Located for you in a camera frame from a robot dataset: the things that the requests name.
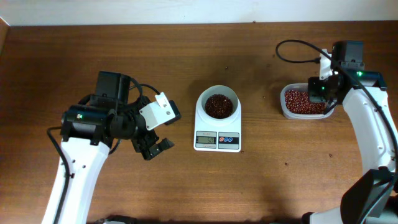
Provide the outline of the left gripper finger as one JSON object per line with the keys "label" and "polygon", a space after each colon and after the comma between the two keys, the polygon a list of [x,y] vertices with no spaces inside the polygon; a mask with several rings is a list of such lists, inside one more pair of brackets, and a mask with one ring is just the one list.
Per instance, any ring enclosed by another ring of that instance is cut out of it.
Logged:
{"label": "left gripper finger", "polygon": [[170,124],[178,121],[182,117],[182,115],[180,114],[180,111],[178,110],[177,105],[175,104],[174,100],[170,100],[169,103],[171,105],[171,108],[172,108],[172,111],[173,111],[175,117],[172,118],[171,120],[165,122],[165,125],[170,125]]}
{"label": "left gripper finger", "polygon": [[161,140],[161,142],[160,143],[158,143],[157,145],[156,145],[156,154],[159,154],[159,153],[161,153],[161,152],[163,152],[163,151],[166,151],[166,150],[168,150],[168,149],[170,149],[170,148],[172,148],[172,147],[174,147],[174,143],[172,142],[172,141],[170,141],[169,139],[167,139],[167,138],[164,138],[163,140]]}

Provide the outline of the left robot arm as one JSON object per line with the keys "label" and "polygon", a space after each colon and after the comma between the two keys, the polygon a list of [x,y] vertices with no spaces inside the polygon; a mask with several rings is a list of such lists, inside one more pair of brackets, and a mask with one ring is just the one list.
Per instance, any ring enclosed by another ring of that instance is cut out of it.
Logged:
{"label": "left robot arm", "polygon": [[174,146],[154,129],[181,118],[177,105],[159,91],[151,101],[142,89],[128,75],[100,71],[95,92],[64,112],[61,142],[48,128],[60,160],[43,223],[86,223],[101,168],[122,140],[146,161]]}

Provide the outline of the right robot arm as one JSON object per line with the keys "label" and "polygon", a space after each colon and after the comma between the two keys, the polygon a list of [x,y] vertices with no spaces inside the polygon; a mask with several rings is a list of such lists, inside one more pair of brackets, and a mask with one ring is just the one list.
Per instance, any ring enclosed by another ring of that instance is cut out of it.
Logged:
{"label": "right robot arm", "polygon": [[363,176],[340,206],[308,212],[302,223],[397,223],[397,129],[389,112],[381,73],[367,71],[363,43],[335,42],[320,55],[319,77],[308,80],[309,100],[325,103],[325,113],[342,105],[358,142]]}

